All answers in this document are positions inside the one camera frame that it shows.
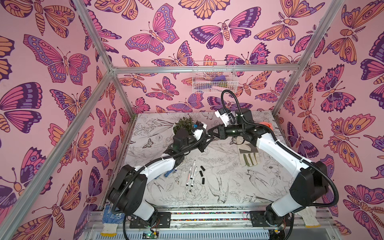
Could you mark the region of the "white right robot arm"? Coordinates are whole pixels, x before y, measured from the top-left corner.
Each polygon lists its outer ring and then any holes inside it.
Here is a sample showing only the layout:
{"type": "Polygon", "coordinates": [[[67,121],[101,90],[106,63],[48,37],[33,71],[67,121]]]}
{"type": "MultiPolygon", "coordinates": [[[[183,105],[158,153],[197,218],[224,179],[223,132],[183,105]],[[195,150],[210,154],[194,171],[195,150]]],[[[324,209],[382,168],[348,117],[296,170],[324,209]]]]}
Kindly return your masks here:
{"type": "Polygon", "coordinates": [[[236,111],[234,115],[220,109],[215,111],[215,115],[223,123],[211,128],[211,135],[222,140],[228,137],[242,137],[275,159],[294,179],[288,192],[267,206],[265,218],[270,226],[281,224],[289,213],[313,207],[316,200],[328,193],[332,180],[325,164],[314,163],[288,148],[276,137],[272,124],[255,123],[248,109],[236,111]]]}

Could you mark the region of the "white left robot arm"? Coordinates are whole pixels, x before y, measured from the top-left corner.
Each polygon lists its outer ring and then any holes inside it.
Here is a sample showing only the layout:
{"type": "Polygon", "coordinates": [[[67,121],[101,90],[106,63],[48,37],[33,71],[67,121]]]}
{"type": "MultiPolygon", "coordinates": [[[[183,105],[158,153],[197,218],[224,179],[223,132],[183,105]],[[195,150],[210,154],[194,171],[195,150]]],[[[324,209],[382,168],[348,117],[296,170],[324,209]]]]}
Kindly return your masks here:
{"type": "Polygon", "coordinates": [[[180,129],[159,158],[143,166],[123,166],[107,194],[112,204],[111,213],[137,217],[153,225],[158,218],[158,210],[144,199],[147,184],[177,168],[191,151],[198,149],[204,152],[214,139],[204,127],[195,128],[191,135],[186,129],[180,129]]]}

